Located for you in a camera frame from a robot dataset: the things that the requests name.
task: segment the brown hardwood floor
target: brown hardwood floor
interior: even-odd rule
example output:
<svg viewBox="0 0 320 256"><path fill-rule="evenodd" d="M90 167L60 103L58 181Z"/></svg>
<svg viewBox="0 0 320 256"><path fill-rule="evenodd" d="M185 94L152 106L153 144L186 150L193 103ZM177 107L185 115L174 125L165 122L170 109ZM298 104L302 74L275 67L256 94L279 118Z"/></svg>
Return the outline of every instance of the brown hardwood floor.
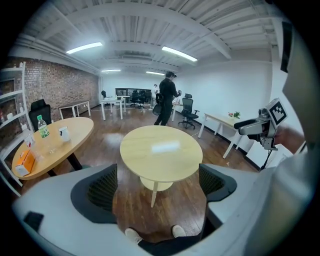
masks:
<svg viewBox="0 0 320 256"><path fill-rule="evenodd" d="M81 114L89 117L88 112ZM205 217L206 198L199 185L198 172L180 182L175 182L169 189L157 193L154 207L151 208L152 192L145 188L138 176L133 174L124 164L120 155L120 143L130 131L147 125L153 125L156 116L150 110L127 109L120 119L120 111L105 111L102 118L101 107L93 108L91 117L94 130L88 140L77 150L75 155L82 165L99 166L117 163L118 188L113 199L113 213L117 217L119 228L124 231L128 227L137 230L141 237L150 242L158 242L173 238L171 227L180 225L187 236L197 235L203 225ZM185 129L178 126L182 116L177 113L175 121L168 125L190 135L199 132L200 126ZM204 130L202 137L193 136L200 144L203 152L204 164L215 164L223 167L253 171L256 170L244 160L244 156L234 148L226 159L222 156L229 144L210 131ZM54 171L59 174L68 173L72 169L67 160L63 161ZM25 193L37 182L48 178L47 174L39 178L24 181L20 188Z"/></svg>

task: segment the black pants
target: black pants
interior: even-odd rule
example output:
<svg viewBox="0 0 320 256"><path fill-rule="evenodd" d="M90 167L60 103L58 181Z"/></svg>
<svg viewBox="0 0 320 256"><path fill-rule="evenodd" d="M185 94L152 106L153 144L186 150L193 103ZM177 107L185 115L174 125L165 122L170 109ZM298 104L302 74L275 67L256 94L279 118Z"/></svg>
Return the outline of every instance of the black pants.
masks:
<svg viewBox="0 0 320 256"><path fill-rule="evenodd" d="M158 126L161 122L161 125L165 126L170 118L171 112L172 112L172 103L170 102L170 104L164 104L161 108L160 115L158 116L154 125Z"/></svg>
<svg viewBox="0 0 320 256"><path fill-rule="evenodd" d="M200 239L201 236L198 234L194 236L179 236L161 242L147 242L142 240L138 243L138 246L153 256L170 256L193 246L199 242Z"/></svg>

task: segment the shoe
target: shoe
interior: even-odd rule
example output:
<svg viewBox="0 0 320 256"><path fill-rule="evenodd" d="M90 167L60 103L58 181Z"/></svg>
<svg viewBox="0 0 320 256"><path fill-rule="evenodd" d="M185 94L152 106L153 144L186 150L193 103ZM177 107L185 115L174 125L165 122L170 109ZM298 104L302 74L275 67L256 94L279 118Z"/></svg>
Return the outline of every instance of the shoe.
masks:
<svg viewBox="0 0 320 256"><path fill-rule="evenodd" d="M186 237L186 232L184 229L179 225L174 225L172 228L172 234L175 238L178 237Z"/></svg>
<svg viewBox="0 0 320 256"><path fill-rule="evenodd" d="M137 231L133 230L132 228L127 228L124 231L126 237L128 237L132 242L139 244L143 239L141 236L137 233Z"/></svg>

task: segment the mug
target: mug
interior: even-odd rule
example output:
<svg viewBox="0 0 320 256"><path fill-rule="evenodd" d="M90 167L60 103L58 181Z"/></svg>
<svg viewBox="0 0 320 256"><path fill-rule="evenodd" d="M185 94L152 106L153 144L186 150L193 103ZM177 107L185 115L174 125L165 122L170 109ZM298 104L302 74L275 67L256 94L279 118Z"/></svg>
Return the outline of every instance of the mug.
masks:
<svg viewBox="0 0 320 256"><path fill-rule="evenodd" d="M61 128L59 129L59 133L60 133L61 139L62 139L64 142L67 142L67 141L70 140L69 131L68 131L68 127L67 127L67 126L61 127Z"/></svg>

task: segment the fluorescent light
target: fluorescent light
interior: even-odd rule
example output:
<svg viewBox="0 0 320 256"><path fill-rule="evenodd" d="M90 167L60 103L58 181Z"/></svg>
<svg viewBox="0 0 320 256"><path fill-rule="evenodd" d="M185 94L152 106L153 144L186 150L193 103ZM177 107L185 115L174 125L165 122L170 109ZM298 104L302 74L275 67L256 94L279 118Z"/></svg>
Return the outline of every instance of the fluorescent light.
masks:
<svg viewBox="0 0 320 256"><path fill-rule="evenodd" d="M79 51L82 51L82 50L85 50L85 49L89 49L89 48L92 48L92 47L97 47L97 46L102 46L102 43L100 43L100 42L90 43L90 44L87 44L87 45L84 45L84 46L80 46L80 47L74 48L72 50L68 50L66 53L67 54L73 54L75 52L79 52Z"/></svg>
<svg viewBox="0 0 320 256"><path fill-rule="evenodd" d="M166 52L170 52L170 53L176 54L176 55L179 55L179 56L184 57L184 58L186 58L186 59L188 59L188 60L190 60L192 62L196 62L197 61L196 58L191 57L188 54L185 54L185 53L183 53L181 51L178 51L178 50L175 50L175 49L171 49L171 48L166 47L166 46L162 47L162 50L164 50Z"/></svg>
<svg viewBox="0 0 320 256"><path fill-rule="evenodd" d="M147 71L147 74L153 74L153 75L160 75L160 76L164 76L165 74L162 73L157 73L157 72L151 72L151 71Z"/></svg>
<svg viewBox="0 0 320 256"><path fill-rule="evenodd" d="M101 70L101 72L113 72L113 71L121 71L121 69L108 69L108 70Z"/></svg>

